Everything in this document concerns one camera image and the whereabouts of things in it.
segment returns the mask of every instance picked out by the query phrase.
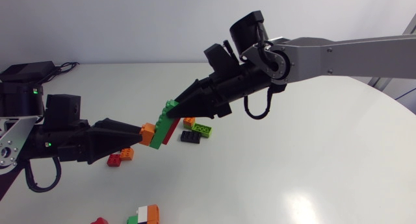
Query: white tabletop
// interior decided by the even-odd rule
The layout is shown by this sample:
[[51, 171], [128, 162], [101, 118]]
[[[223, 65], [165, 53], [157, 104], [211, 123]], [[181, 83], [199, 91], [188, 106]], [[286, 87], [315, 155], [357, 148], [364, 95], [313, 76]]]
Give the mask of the white tabletop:
[[[82, 65], [44, 85], [81, 95], [81, 118], [155, 123], [166, 100], [208, 64]], [[250, 96], [264, 110], [265, 92]], [[158, 204], [161, 224], [415, 223], [416, 118], [385, 94], [348, 77], [289, 84], [269, 115], [250, 119], [242, 100], [214, 120], [201, 144], [183, 143], [178, 125], [168, 145], [134, 145], [135, 158], [109, 168], [63, 162], [58, 186], [30, 191], [21, 173], [0, 202], [0, 223], [125, 223], [138, 206]], [[33, 160], [47, 186], [52, 161]]]

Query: metal bracket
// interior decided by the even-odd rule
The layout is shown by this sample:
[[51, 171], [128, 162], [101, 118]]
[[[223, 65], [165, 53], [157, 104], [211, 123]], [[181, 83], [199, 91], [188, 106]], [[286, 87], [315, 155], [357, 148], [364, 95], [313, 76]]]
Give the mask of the metal bracket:
[[270, 78], [272, 79], [282, 79], [288, 72], [288, 61], [285, 57], [279, 53], [265, 49], [265, 55], [268, 58], [268, 61], [273, 63], [274, 68], [270, 68], [267, 64], [263, 62], [259, 54], [259, 48], [257, 45], [249, 47], [242, 53], [242, 56], [245, 56], [250, 62], [254, 63], [258, 68], [263, 70]]
[[0, 138], [0, 175], [17, 166], [17, 158], [27, 137], [38, 119], [37, 116], [20, 117]]

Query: lime green lego brick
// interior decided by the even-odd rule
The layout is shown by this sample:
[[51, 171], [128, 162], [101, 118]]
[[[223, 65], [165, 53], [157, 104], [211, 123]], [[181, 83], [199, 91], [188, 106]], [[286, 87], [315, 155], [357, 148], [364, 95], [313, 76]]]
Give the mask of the lime green lego brick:
[[166, 102], [166, 106], [162, 110], [162, 114], [159, 116], [159, 120], [155, 124], [155, 135], [153, 136], [153, 139], [151, 139], [150, 147], [154, 149], [159, 149], [164, 137], [169, 131], [170, 126], [174, 122], [174, 119], [168, 118], [166, 116], [166, 113], [171, 110], [173, 107], [175, 107], [178, 102], [174, 100], [170, 100]]
[[127, 224], [137, 224], [138, 222], [138, 215], [136, 216], [131, 216], [129, 217], [129, 219], [127, 220]]
[[195, 132], [200, 132], [203, 137], [208, 138], [211, 135], [213, 128], [195, 123], [192, 127], [192, 130]]

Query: cable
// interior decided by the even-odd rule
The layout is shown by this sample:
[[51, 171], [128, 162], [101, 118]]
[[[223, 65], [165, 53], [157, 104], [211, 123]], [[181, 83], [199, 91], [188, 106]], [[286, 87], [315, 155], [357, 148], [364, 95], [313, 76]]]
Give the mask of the cable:
[[405, 95], [408, 95], [409, 93], [411, 93], [411, 92], [413, 92], [413, 91], [415, 91], [415, 90], [416, 90], [416, 88], [414, 88], [414, 89], [412, 89], [412, 90], [410, 90], [410, 91], [406, 92], [405, 94], [401, 95], [400, 97], [397, 97], [395, 100], [398, 100], [398, 99], [400, 99], [400, 98], [404, 97]]
[[[260, 40], [257, 43], [257, 46], [259, 48], [260, 58], [266, 65], [271, 66], [271, 61], [266, 56], [265, 46], [266, 46], [266, 44], [273, 45], [273, 43], [270, 42], [270, 41], [265, 41], [265, 35], [263, 33], [263, 30], [261, 29], [261, 23], [260, 22], [257, 24], [257, 32], [258, 32], [259, 37], [260, 37]], [[246, 111], [247, 115], [249, 115], [252, 119], [256, 119], [256, 120], [260, 120], [260, 119], [263, 119], [264, 117], [266, 117], [267, 114], [270, 112], [270, 104], [272, 102], [273, 93], [274, 93], [274, 91], [273, 91], [272, 87], [269, 86], [268, 90], [267, 90], [266, 110], [258, 116], [255, 116], [250, 112], [250, 110], [248, 109], [248, 96], [244, 96], [244, 110]]]
[[267, 106], [266, 110], [258, 115], [253, 115], [250, 110], [248, 109], [248, 96], [244, 96], [244, 110], [246, 111], [247, 115], [249, 115], [252, 119], [260, 120], [267, 116], [268, 112], [270, 111], [270, 103], [272, 102], [273, 91], [271, 87], [268, 87], [267, 90]]
[[41, 187], [38, 186], [38, 184], [34, 181], [31, 162], [29, 160], [24, 162], [25, 163], [26, 183], [27, 183], [27, 186], [29, 187], [30, 190], [32, 190], [34, 192], [38, 192], [38, 193], [48, 192], [48, 191], [52, 190], [58, 184], [58, 182], [60, 180], [62, 170], [60, 168], [60, 163], [59, 163], [58, 157], [54, 156], [52, 159], [53, 159], [53, 163], [55, 164], [55, 168], [57, 169], [57, 176], [55, 178], [55, 181], [53, 181], [53, 183], [50, 186], [48, 186], [47, 188], [41, 188]]
[[[56, 76], [70, 72], [77, 65], [79, 65], [78, 62], [65, 62], [64, 64], [60, 65], [59, 67], [56, 67], [55, 70], [53, 70], [50, 74], [45, 76], [43, 79], [41, 79], [39, 81], [36, 81], [36, 84], [44, 84], [44, 83], [47, 83], [49, 81], [52, 81], [53, 78], [55, 78]], [[67, 66], [71, 66], [71, 67], [68, 68], [68, 69], [62, 70], [63, 68], [65, 68]]]

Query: lego brick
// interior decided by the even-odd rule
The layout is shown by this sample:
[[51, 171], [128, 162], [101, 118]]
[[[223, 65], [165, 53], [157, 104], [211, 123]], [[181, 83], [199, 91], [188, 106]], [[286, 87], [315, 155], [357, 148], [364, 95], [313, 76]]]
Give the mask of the lego brick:
[[181, 135], [181, 141], [189, 143], [200, 143], [201, 135], [202, 134], [200, 132], [183, 131]]
[[92, 222], [91, 224], [109, 224], [109, 222], [104, 218], [97, 218], [97, 221]]
[[166, 136], [164, 137], [164, 140], [163, 140], [163, 144], [164, 145], [167, 145], [168, 144], [168, 142], [169, 142], [169, 139], [170, 139], [170, 137], [172, 136], [172, 134], [174, 133], [174, 131], [175, 131], [175, 129], [176, 129], [176, 126], [177, 126], [177, 124], [179, 123], [179, 121], [180, 121], [181, 119], [180, 118], [177, 118], [177, 119], [175, 119], [174, 120], [174, 122], [171, 124], [171, 126], [170, 126], [170, 128], [169, 128], [169, 131], [168, 131], [168, 133], [166, 133]]
[[137, 223], [148, 221], [148, 207], [142, 206], [137, 209]]
[[174, 122], [174, 119], [168, 118], [166, 113], [175, 107], [178, 102], [170, 100], [166, 102], [166, 106], [162, 110], [162, 114], [159, 116], [159, 120], [155, 124], [155, 135], [150, 142], [150, 147], [154, 149], [159, 149], [165, 136], [167, 135], [170, 126]]
[[137, 224], [137, 215], [135, 216], [130, 216], [129, 219], [127, 220], [127, 224]]
[[184, 118], [183, 119], [183, 127], [186, 129], [192, 129], [195, 124], [195, 118]]
[[157, 205], [148, 206], [148, 223], [149, 221], [159, 222], [159, 207]]
[[142, 129], [139, 134], [142, 135], [142, 141], [139, 143], [149, 146], [151, 139], [155, 135], [155, 126], [151, 123], [146, 123], [145, 125], [142, 125]]
[[107, 160], [107, 165], [110, 167], [119, 167], [121, 163], [122, 159], [120, 159], [120, 155], [111, 154]]
[[135, 155], [135, 151], [130, 149], [122, 149], [122, 153], [120, 154], [121, 160], [132, 160], [133, 156]]
[[212, 127], [207, 127], [207, 126], [195, 123], [194, 126], [192, 127], [192, 131], [200, 132], [203, 137], [208, 138], [211, 135], [213, 129]]

